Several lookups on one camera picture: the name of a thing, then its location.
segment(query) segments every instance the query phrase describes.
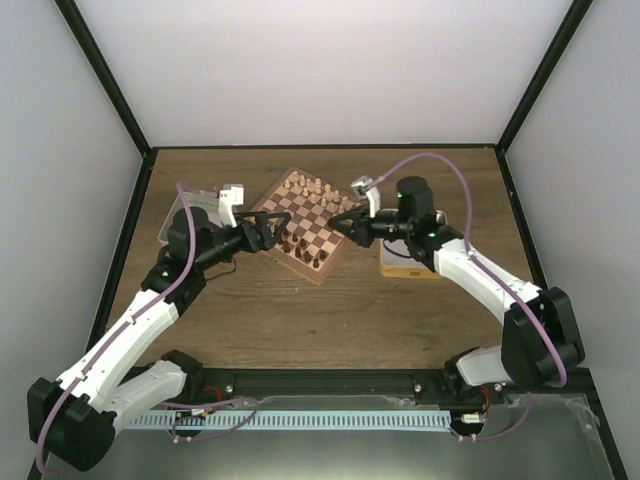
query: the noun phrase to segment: chessboard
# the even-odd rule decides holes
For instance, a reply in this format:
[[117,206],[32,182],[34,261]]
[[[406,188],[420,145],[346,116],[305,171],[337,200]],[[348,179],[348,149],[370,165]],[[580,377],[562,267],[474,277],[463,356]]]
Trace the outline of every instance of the chessboard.
[[327,222],[334,215],[358,205],[347,192],[291,167],[253,210],[291,213],[287,230],[267,254],[320,284],[350,242]]

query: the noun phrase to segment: light gray wall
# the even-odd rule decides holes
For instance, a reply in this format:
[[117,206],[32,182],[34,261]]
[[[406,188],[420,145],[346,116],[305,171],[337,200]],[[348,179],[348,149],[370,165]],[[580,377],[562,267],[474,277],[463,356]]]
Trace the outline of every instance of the light gray wall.
[[79,0],[152,145],[497,142],[570,0]]
[[640,3],[594,2],[508,152],[567,290],[629,478],[640,478]]
[[0,478],[25,478],[26,393],[81,354],[140,156],[54,2],[0,4]]

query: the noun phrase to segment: wooden table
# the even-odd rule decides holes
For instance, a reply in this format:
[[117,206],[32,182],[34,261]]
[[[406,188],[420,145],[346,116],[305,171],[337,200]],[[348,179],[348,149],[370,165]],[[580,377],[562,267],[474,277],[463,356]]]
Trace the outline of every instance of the wooden table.
[[[246,209],[289,166],[341,188],[377,176],[411,149],[161,150],[123,275],[112,324],[153,266],[157,235],[176,198],[175,185],[213,190],[245,186]],[[473,194],[474,245],[521,278],[529,268],[492,149],[439,151],[464,172]],[[449,167],[417,161],[381,185],[383,206],[395,206],[402,176],[421,175],[436,207],[462,230],[465,203]],[[140,358],[155,361],[177,348],[216,367],[440,368],[471,347],[500,343],[500,324],[476,300],[445,279],[392,279],[379,274],[378,248],[350,245],[329,278],[316,286],[265,254],[237,255],[238,271],[211,282],[185,315]],[[228,265],[212,269],[224,271]]]

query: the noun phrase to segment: white robotic arm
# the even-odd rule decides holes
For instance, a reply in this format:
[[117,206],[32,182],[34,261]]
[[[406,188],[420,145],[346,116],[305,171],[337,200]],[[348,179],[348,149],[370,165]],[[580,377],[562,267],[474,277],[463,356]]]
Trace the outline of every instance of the white robotic arm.
[[584,359],[567,295],[558,288],[545,290],[519,279],[466,244],[463,235],[446,225],[446,216],[435,209],[433,193],[424,178],[405,177],[398,181],[396,209],[380,209],[380,194],[368,177],[356,180],[352,188],[368,205],[333,217],[329,221],[331,227],[364,247],[375,239],[404,240],[416,261],[458,284],[503,326],[502,345],[463,352],[447,362],[452,370],[447,378],[454,379],[451,390],[495,382],[532,388],[556,378],[557,362],[528,314],[516,304],[516,298],[544,325],[541,328],[563,368]]
[[[199,207],[190,208],[191,218],[184,209],[179,210],[167,232],[167,247],[161,249],[161,257],[126,312],[55,381],[40,378],[31,386],[27,394],[29,432],[38,443],[40,457],[44,441],[49,451],[86,471],[100,461],[114,437],[133,419],[168,399],[183,403],[194,399],[200,390],[202,365],[177,351],[121,382],[153,340],[204,289],[208,268],[231,261],[240,251],[272,248],[291,219],[286,212],[234,214],[233,206],[241,201],[242,187],[225,185],[220,192],[222,227],[212,224]],[[271,227],[274,220],[277,226]],[[191,238],[195,251],[187,260]]]

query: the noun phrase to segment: metal frame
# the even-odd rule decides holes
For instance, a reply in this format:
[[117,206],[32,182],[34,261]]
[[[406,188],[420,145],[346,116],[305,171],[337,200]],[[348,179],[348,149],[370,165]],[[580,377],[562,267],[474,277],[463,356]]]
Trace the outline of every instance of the metal frame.
[[[100,299],[96,318],[91,330],[87,350],[103,335],[115,293],[122,275],[127,252],[133,232],[142,208],[142,201],[151,178],[152,169],[159,148],[150,147],[144,137],[133,112],[120,90],[106,60],[100,53],[89,27],[73,0],[55,0],[65,20],[69,24],[76,40],[80,44],[89,63],[102,83],[114,105],[122,123],[143,157],[142,166],[120,234],[107,282]],[[536,284],[546,287],[544,273],[538,259],[522,206],[509,172],[506,152],[533,108],[544,85],[551,76],[556,64],[568,46],[581,20],[587,13],[593,0],[574,0],[558,28],[546,54],[538,66],[529,86],[524,92],[511,120],[498,144],[411,144],[411,145],[281,145],[281,146],[212,146],[212,147],[171,147],[171,148],[216,148],[216,149],[262,149],[262,148],[493,148],[496,152],[500,172],[514,217],[522,239],[525,254]],[[131,370],[130,375],[140,372]],[[272,395],[357,395],[380,394],[402,397],[413,396],[418,404],[438,405],[451,410],[477,406],[481,399],[459,401],[448,397],[441,386],[441,370],[288,370],[288,369],[205,369],[205,381],[210,384],[229,386],[233,394],[250,395],[262,398]],[[553,393],[553,389],[540,388],[534,393]],[[588,369],[580,368],[571,372],[566,393],[584,394],[592,411],[600,418],[599,432],[605,447],[609,463],[616,479],[623,480],[627,475],[611,435],[598,393]],[[518,389],[507,387],[502,393],[520,393]],[[35,468],[29,478],[41,478]]]

